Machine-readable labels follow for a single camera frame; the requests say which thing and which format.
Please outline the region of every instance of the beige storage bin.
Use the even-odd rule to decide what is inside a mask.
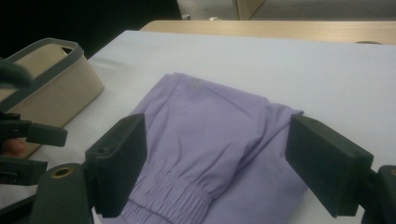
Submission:
[[[63,127],[104,88],[75,42],[46,38],[7,60],[29,71],[34,85],[0,90],[0,110],[21,114],[21,119],[34,123]],[[38,144],[26,144],[23,157],[39,148]]]

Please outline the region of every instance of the ruffled fabric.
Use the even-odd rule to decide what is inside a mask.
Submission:
[[[133,112],[146,116],[147,162],[121,216],[104,223],[202,223],[235,174],[299,112],[198,78],[165,75]],[[270,166],[286,162],[277,153]]]

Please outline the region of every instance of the gray floor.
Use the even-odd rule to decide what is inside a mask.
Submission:
[[[177,0],[192,20],[235,20],[232,0]],[[251,18],[260,20],[396,20],[396,0],[266,0]]]

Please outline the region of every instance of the purple garment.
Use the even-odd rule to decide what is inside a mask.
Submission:
[[[165,75],[133,112],[146,116],[148,160],[121,216],[103,222],[247,223],[235,216],[285,206],[286,215],[276,211],[287,217],[305,189],[284,158],[290,116],[298,112],[194,77]],[[254,194],[269,201],[261,197],[256,212],[240,210],[251,209],[246,204],[256,203]]]

